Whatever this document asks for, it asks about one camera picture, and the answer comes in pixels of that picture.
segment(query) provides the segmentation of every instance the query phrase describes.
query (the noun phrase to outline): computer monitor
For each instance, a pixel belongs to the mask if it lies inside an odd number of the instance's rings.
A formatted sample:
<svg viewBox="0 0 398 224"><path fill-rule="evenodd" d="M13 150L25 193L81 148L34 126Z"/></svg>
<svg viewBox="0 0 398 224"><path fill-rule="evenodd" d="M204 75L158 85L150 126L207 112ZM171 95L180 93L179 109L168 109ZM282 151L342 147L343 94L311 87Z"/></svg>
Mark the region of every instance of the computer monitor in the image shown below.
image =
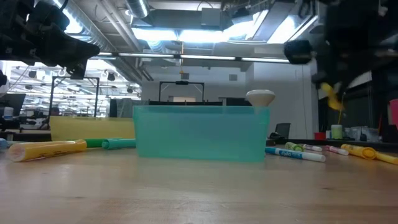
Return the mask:
<svg viewBox="0 0 398 224"><path fill-rule="evenodd" d="M5 94L0 98L0 106L8 106L14 109L13 116L19 116L22 105L24 104L26 94Z"/></svg>

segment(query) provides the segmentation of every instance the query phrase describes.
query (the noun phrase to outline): blue marker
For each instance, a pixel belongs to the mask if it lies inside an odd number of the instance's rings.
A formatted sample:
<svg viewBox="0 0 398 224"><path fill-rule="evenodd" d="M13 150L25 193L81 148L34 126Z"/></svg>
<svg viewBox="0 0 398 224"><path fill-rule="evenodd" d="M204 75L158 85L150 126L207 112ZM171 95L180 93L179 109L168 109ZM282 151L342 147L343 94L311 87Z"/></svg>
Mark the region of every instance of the blue marker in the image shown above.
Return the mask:
<svg viewBox="0 0 398 224"><path fill-rule="evenodd" d="M279 156L285 156L285 157L291 157L295 159L305 159L305 160L310 160L310 161L315 161L315 162L325 162L326 157L324 155L319 155L315 153L308 153L308 152L298 152L298 151L293 151L293 150L288 150L288 149L278 149L274 147L266 147L266 153L273 154L273 155L279 155Z"/></svg>

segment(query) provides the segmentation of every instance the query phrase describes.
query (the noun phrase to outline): metal frame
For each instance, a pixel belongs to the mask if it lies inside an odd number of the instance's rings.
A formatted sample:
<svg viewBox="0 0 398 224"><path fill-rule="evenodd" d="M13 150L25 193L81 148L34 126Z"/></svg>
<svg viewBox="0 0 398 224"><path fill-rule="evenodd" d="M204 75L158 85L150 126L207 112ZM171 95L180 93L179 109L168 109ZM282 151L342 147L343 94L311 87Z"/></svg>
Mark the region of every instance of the metal frame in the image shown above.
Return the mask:
<svg viewBox="0 0 398 224"><path fill-rule="evenodd" d="M162 84L163 83L173 83L173 84L176 84L176 85L178 85L178 81L177 82L159 82L159 101L160 101L160 97L162 96ZM198 84L198 85L201 85L201 100L202 101L205 101L205 83L200 83L200 82L187 82L188 84L187 85L189 85L189 84Z"/></svg>
<svg viewBox="0 0 398 224"><path fill-rule="evenodd" d="M56 77L52 77L52 83L51 83L51 94L50 94L50 107L49 107L49 121L50 121L50 117L51 117L51 109L52 109L52 100L54 97L54 89L55 87L58 86L55 85L55 80L61 78L61 82L64 81L66 78L70 78L70 77L60 77L60 76L56 76ZM84 77L83 79L88 79L88 80L96 80L97 81L97 86L96 86L96 93L95 93L95 110L94 110L94 117L97 117L97 105L98 105L98 92L100 90L100 78L95 77L95 78L91 78L91 77Z"/></svg>

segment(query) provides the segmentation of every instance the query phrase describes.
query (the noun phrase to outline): green marker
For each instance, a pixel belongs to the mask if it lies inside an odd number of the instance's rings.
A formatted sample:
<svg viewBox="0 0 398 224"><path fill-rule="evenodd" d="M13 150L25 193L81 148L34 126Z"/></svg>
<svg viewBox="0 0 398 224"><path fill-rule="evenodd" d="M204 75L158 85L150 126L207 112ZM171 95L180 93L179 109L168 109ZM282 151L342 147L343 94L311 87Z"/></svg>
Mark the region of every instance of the green marker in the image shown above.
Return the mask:
<svg viewBox="0 0 398 224"><path fill-rule="evenodd" d="M87 143L87 148L92 147L102 147L102 142L106 139L85 139Z"/></svg>
<svg viewBox="0 0 398 224"><path fill-rule="evenodd" d="M287 142L287 143L285 144L285 148L286 148L286 149L293 150L293 151L300 151L300 152L303 152L303 151L304 151L303 146L298 145L298 144L294 144L294 143L292 143L292 142Z"/></svg>
<svg viewBox="0 0 398 224"><path fill-rule="evenodd" d="M135 139L105 139L102 142L102 148L106 150L121 149L124 147L135 147Z"/></svg>

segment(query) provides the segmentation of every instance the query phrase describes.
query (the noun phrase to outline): white marker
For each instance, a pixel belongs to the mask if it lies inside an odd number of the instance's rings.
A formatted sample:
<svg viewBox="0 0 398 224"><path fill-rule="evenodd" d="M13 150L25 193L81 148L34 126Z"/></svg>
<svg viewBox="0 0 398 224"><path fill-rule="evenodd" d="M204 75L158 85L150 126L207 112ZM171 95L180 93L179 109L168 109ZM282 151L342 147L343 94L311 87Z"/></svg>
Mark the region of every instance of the white marker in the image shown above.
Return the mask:
<svg viewBox="0 0 398 224"><path fill-rule="evenodd" d="M274 147L266 147L266 153L291 157L295 159L306 159L315 162L325 162L326 157L324 155L319 155L315 153L308 153L308 152L298 152L288 149L278 149Z"/></svg>
<svg viewBox="0 0 398 224"><path fill-rule="evenodd" d="M337 154L341 154L344 156L348 156L348 154L349 154L349 152L347 150L340 149L340 148L333 147L333 146L326 146L326 150L330 151L330 152L337 153Z"/></svg>
<svg viewBox="0 0 398 224"><path fill-rule="evenodd" d="M313 151L317 151L317 152L322 152L322 148L318 147L318 146L310 146L307 144L302 144L303 148L306 150L313 150Z"/></svg>

